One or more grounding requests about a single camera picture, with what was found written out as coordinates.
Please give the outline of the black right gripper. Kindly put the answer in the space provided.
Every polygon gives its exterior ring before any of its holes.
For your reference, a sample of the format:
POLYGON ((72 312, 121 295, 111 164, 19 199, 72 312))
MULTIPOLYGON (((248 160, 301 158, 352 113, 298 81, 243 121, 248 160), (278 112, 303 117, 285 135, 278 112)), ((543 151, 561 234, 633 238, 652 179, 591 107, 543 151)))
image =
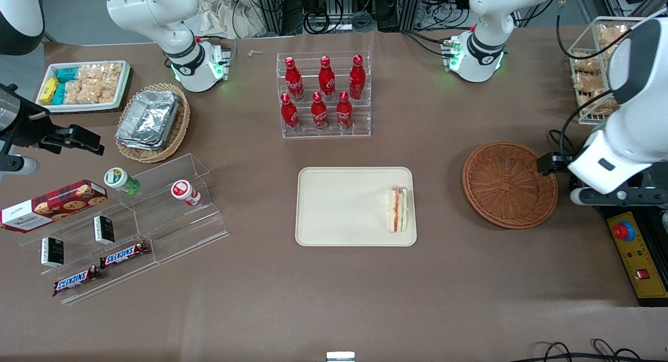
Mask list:
POLYGON ((12 146, 30 147, 60 154, 62 148, 89 151, 103 156, 101 138, 79 125, 60 128, 46 114, 46 109, 32 102, 4 103, 4 153, 12 146))

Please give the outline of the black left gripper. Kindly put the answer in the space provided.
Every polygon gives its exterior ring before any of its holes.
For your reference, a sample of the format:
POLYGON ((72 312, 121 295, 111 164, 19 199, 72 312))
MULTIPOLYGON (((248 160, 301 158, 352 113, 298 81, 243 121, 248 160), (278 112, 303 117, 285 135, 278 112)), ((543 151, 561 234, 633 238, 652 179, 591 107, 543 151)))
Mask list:
MULTIPOLYGON (((537 172, 542 176, 566 172, 570 155, 551 151, 537 159, 537 172)), ((635 174, 624 184, 602 194, 587 189, 587 205, 591 206, 659 206, 667 205, 667 165, 654 164, 635 174)))

